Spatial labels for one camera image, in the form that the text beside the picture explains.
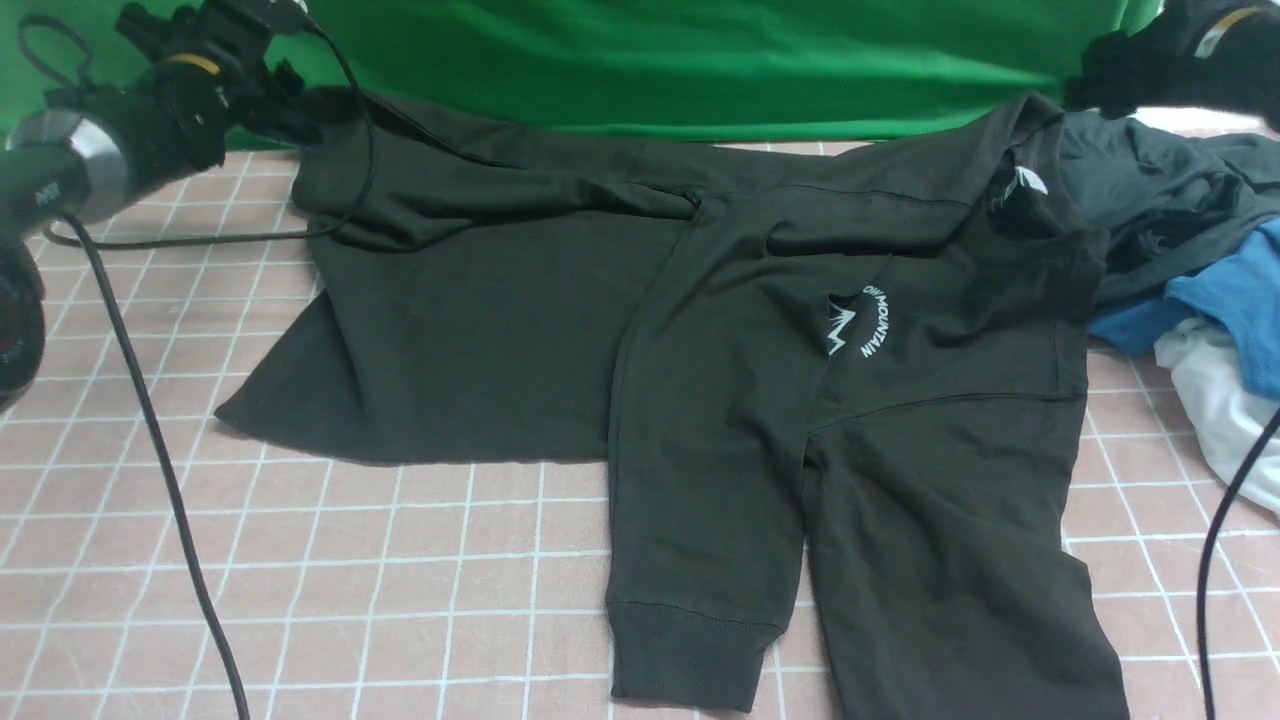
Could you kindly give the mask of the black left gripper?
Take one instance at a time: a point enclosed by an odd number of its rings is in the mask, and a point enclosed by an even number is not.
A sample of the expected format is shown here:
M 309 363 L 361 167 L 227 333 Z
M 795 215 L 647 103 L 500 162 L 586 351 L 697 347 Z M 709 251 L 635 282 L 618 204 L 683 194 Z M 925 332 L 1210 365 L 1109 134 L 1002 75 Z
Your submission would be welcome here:
M 116 32 L 152 61 L 191 61 L 214 76 L 230 119 L 251 135 L 289 147 L 320 143 L 317 122 L 301 106 L 305 82 L 288 61 L 268 67 L 278 36 L 316 33 L 303 1 L 201 1 L 169 17 L 127 4 Z

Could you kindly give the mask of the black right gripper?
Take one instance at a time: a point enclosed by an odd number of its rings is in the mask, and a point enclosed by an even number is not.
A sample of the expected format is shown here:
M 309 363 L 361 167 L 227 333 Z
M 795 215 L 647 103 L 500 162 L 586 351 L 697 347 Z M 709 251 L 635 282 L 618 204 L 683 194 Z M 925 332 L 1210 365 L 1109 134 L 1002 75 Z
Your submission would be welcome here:
M 1080 55 L 1079 72 L 1064 81 L 1064 109 L 1115 118 L 1153 106 L 1189 77 L 1196 47 L 1230 12 L 1229 1 L 1162 1 L 1142 29 L 1093 38 Z

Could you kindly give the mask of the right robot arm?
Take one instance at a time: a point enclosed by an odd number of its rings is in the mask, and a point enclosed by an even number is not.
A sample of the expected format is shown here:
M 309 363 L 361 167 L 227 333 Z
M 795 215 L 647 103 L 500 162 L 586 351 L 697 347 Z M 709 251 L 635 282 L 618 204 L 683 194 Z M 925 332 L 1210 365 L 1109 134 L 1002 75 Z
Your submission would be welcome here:
M 1134 33 L 1094 38 L 1064 83 L 1069 111 L 1108 119 L 1139 108 L 1198 108 L 1279 128 L 1279 9 L 1274 1 L 1166 1 Z

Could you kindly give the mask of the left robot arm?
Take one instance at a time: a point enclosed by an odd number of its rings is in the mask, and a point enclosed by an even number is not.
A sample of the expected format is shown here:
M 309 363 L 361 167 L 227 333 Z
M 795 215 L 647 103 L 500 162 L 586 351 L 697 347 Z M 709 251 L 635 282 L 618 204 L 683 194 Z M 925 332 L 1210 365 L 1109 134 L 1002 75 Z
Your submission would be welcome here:
M 266 64 L 274 38 L 317 29 L 305 3 L 202 1 L 166 17 L 131 3 L 115 29 L 148 63 L 122 88 L 93 82 L 87 61 L 68 78 L 18 41 L 55 87 L 1 155 L 4 407 L 31 387 L 46 345 L 45 290 L 28 234 L 64 215 L 104 222 L 221 165 L 234 131 L 296 147 L 320 140 L 298 104 L 302 79 L 285 61 Z

